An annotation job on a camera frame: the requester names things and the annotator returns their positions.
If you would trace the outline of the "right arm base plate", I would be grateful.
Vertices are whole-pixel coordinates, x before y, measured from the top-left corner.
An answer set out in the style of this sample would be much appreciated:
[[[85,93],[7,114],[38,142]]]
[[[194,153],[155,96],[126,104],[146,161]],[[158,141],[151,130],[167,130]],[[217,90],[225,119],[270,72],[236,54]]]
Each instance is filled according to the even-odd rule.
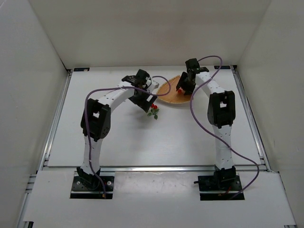
[[[226,200],[244,200],[244,194],[238,193],[242,190],[242,184],[239,175],[235,179],[229,180],[227,183],[219,184],[212,175],[198,176],[193,182],[199,187],[200,201],[226,201]]]

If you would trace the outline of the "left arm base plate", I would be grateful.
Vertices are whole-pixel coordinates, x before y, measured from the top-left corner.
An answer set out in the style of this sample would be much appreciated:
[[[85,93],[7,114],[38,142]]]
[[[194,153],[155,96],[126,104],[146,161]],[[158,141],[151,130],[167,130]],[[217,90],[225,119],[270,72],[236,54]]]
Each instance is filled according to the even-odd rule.
[[[100,178],[103,180],[105,186],[105,194],[99,179],[93,182],[93,184],[90,184],[82,177],[75,175],[71,186],[70,198],[111,200],[114,192],[114,176],[106,175],[101,176]]]

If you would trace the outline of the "cherry sprig with leaves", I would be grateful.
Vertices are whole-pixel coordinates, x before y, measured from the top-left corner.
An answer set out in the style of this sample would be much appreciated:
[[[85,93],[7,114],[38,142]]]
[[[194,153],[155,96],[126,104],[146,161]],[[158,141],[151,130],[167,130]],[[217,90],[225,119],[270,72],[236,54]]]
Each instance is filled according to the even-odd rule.
[[[153,117],[155,120],[157,120],[157,119],[158,119],[158,112],[159,112],[158,106],[155,105],[155,104],[152,104],[152,105],[150,106],[150,109],[149,109],[149,111],[148,111],[147,116],[148,116],[148,117]]]

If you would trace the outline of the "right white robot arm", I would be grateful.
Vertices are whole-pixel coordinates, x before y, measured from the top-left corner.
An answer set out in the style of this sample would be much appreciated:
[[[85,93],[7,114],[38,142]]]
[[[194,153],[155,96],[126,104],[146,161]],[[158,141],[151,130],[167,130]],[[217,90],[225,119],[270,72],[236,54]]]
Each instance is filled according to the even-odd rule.
[[[196,66],[181,74],[176,89],[182,89],[186,95],[192,95],[195,86],[201,86],[209,97],[207,118],[216,135],[216,164],[212,180],[219,189],[229,187],[236,178],[236,169],[232,159],[231,129],[236,117],[235,94],[223,89],[211,79],[206,67]]]

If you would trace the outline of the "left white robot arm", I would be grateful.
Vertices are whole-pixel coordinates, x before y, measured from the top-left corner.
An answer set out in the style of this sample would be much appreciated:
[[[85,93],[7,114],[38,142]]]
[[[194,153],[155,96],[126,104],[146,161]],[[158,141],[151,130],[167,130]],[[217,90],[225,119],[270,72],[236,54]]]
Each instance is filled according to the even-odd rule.
[[[87,95],[81,120],[84,158],[76,169],[86,188],[106,192],[106,182],[100,176],[100,153],[103,140],[111,129],[112,112],[128,99],[148,112],[157,98],[152,91],[158,86],[159,83],[148,76],[126,76],[117,87],[93,90]]]

